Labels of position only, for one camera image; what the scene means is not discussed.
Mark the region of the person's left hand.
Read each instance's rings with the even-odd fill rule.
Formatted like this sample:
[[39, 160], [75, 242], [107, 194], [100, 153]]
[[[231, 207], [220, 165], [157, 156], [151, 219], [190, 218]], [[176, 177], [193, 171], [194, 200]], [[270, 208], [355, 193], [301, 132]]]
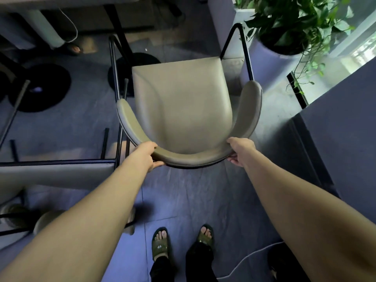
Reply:
[[155, 142], [143, 142], [127, 157], [126, 162], [135, 167], [136, 171], [147, 174], [151, 171], [151, 165], [154, 162], [152, 155], [157, 147]]

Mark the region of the person's right hand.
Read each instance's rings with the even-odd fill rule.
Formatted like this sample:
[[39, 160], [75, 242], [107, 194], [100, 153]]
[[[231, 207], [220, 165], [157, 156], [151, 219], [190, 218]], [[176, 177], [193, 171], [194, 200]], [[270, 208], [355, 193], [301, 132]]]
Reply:
[[256, 157], [259, 154], [255, 144], [248, 138], [230, 137], [227, 139], [227, 143], [233, 150], [233, 155], [238, 155], [239, 167], [249, 168], [253, 165]]

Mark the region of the beige chair with black frame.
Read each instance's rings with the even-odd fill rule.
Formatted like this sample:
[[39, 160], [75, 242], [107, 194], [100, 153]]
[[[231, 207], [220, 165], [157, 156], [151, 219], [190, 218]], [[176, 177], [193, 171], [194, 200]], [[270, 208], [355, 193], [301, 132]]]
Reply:
[[119, 128], [113, 159], [0, 162], [0, 205], [35, 185], [92, 190], [120, 165], [122, 145], [129, 155], [130, 141]]
[[6, 203], [0, 206], [0, 250], [13, 245], [32, 233], [36, 236], [64, 210], [41, 213], [30, 210], [20, 203]]
[[[250, 80], [242, 88], [233, 122], [221, 61], [236, 29]], [[249, 138], [258, 124], [262, 88], [254, 81], [241, 23], [231, 28], [219, 57], [134, 66], [131, 76], [137, 115], [115, 83], [120, 129], [134, 146], [156, 142], [153, 159], [167, 166], [196, 169], [217, 164], [234, 153], [229, 137]]]

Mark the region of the person's left forearm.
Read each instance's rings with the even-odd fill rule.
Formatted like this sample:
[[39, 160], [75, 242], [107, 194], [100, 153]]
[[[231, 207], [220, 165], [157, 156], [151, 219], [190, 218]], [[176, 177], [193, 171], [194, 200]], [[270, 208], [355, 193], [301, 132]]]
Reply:
[[0, 282], [100, 282], [149, 168], [128, 158], [35, 236]]

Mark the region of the person's right forearm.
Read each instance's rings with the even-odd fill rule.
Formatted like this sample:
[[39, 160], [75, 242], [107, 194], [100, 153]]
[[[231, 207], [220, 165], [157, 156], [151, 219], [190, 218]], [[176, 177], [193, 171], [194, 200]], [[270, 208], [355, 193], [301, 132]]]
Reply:
[[256, 150], [238, 157], [311, 282], [376, 282], [376, 224]]

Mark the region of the dark green sandal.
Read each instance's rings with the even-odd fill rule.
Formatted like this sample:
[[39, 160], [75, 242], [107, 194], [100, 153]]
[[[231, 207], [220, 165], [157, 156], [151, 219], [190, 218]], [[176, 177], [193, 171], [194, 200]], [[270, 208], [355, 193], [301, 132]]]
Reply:
[[170, 256], [170, 237], [166, 227], [159, 227], [152, 237], [152, 256], [156, 262], [158, 258], [163, 257], [169, 259]]
[[200, 228], [196, 241], [214, 250], [215, 234], [214, 229], [209, 224], [203, 224]]

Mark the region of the white round plant pot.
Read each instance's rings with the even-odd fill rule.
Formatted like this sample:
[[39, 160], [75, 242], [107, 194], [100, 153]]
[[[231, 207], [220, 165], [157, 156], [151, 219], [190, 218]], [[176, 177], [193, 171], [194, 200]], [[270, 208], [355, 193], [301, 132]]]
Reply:
[[268, 49], [256, 32], [249, 47], [249, 57], [253, 78], [261, 87], [263, 93], [273, 89], [299, 64], [302, 53], [297, 55], [282, 55]]

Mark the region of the person's left leg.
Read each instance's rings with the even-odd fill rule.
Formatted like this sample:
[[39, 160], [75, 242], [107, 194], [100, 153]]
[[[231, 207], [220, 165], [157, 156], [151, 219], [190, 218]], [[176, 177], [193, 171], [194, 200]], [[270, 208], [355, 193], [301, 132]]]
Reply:
[[151, 282], [175, 282], [176, 268], [173, 260], [162, 255], [156, 258], [150, 271]]

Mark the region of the person's leg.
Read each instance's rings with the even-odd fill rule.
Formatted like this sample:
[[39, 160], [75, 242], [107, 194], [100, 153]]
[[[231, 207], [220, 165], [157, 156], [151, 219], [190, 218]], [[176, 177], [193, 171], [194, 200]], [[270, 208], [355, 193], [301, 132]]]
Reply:
[[175, 282], [176, 268], [173, 260], [162, 255], [156, 258], [150, 271], [151, 282]]
[[56, 49], [66, 44], [40, 10], [23, 10], [19, 14], [50, 48]]
[[213, 260], [210, 246], [194, 242], [186, 253], [186, 282], [218, 282], [212, 269]]

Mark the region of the person's right leg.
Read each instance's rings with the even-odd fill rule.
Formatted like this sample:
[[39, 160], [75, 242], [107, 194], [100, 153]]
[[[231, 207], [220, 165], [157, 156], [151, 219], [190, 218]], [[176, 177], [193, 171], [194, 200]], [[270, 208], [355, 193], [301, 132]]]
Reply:
[[194, 242], [186, 253], [186, 282], [218, 282], [212, 269], [213, 260], [210, 246]]

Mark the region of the black round table base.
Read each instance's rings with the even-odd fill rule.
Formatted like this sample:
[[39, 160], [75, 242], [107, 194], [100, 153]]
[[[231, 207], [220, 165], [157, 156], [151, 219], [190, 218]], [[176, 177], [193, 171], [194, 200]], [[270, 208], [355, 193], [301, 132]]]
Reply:
[[71, 87], [71, 75], [64, 67], [43, 63], [26, 69], [24, 77], [18, 76], [11, 84], [9, 102], [15, 106], [25, 80], [30, 83], [18, 106], [21, 112], [35, 113], [59, 104]]
[[[134, 57], [136, 60], [136, 66], [161, 64], [161, 62], [156, 57], [147, 53], [136, 52], [134, 53]], [[120, 96], [124, 95], [125, 79], [128, 79], [129, 81], [127, 85], [127, 97], [134, 97], [132, 66], [130, 66], [127, 60], [125, 60], [123, 57], [120, 57], [119, 59], [116, 60], [116, 66], [117, 66], [117, 77], [118, 77]], [[114, 92], [116, 92], [113, 66], [111, 66], [108, 70], [108, 83], [111, 89]]]

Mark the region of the green potted plant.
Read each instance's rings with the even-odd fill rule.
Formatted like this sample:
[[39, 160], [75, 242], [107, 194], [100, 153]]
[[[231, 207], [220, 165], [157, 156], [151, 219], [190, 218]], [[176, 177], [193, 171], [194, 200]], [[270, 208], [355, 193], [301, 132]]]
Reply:
[[247, 28], [245, 40], [251, 43], [256, 32], [262, 44], [282, 55], [303, 56], [293, 72], [298, 83], [314, 85], [310, 76], [323, 76], [322, 62], [355, 29], [349, 24], [354, 17], [350, 0], [252, 0], [255, 11], [242, 23]]

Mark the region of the black metal chair leg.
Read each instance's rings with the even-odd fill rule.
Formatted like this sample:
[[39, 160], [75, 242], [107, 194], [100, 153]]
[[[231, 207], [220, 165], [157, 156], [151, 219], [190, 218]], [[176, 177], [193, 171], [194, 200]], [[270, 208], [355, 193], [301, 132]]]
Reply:
[[24, 94], [28, 88], [28, 86], [30, 85], [31, 81], [30, 80], [25, 80], [23, 85], [22, 85], [22, 88], [16, 98], [16, 102], [15, 102], [15, 105], [13, 107], [13, 110], [11, 111], [11, 113], [9, 114], [8, 118], [7, 118], [7, 121], [4, 125], [4, 128], [2, 129], [1, 133], [0, 133], [0, 150], [2, 149], [2, 146], [4, 144], [4, 141], [7, 137], [7, 134], [11, 128], [11, 125], [12, 125], [12, 122], [17, 114], [17, 111], [18, 111], [18, 108], [21, 104], [21, 101], [24, 97]]

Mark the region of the black window frame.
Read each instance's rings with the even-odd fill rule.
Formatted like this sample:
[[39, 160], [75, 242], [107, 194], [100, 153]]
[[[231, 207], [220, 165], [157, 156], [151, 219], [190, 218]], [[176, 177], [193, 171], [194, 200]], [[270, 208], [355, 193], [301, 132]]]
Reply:
[[287, 75], [287, 79], [289, 81], [288, 88], [292, 88], [301, 109], [305, 109], [309, 104], [293, 71]]

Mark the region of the black table post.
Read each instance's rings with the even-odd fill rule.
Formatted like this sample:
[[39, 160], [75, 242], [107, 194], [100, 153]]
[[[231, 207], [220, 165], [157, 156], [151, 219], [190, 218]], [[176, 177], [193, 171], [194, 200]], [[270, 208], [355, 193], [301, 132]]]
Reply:
[[128, 62], [131, 67], [136, 66], [136, 60], [134, 57], [134, 54], [129, 46], [129, 43], [125, 37], [124, 30], [121, 26], [121, 22], [118, 16], [118, 12], [115, 8], [114, 4], [105, 4], [103, 5], [108, 17], [110, 18], [110, 21], [114, 27], [115, 33], [117, 34], [117, 37], [119, 39], [120, 48], [118, 49]]

